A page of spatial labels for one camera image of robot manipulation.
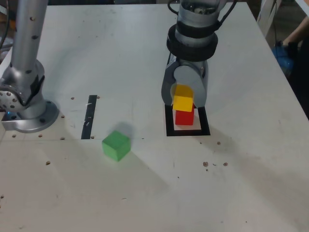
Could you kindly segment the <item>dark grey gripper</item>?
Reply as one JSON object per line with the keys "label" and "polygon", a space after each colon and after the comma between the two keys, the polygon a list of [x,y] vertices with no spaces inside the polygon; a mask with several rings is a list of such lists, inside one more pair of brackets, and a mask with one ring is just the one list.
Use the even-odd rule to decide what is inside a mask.
{"label": "dark grey gripper", "polygon": [[167,64],[161,87],[161,97],[164,104],[172,105],[171,88],[177,82],[177,84],[190,87],[193,91],[195,107],[204,107],[208,89],[208,62],[206,60],[187,61],[170,54]]}

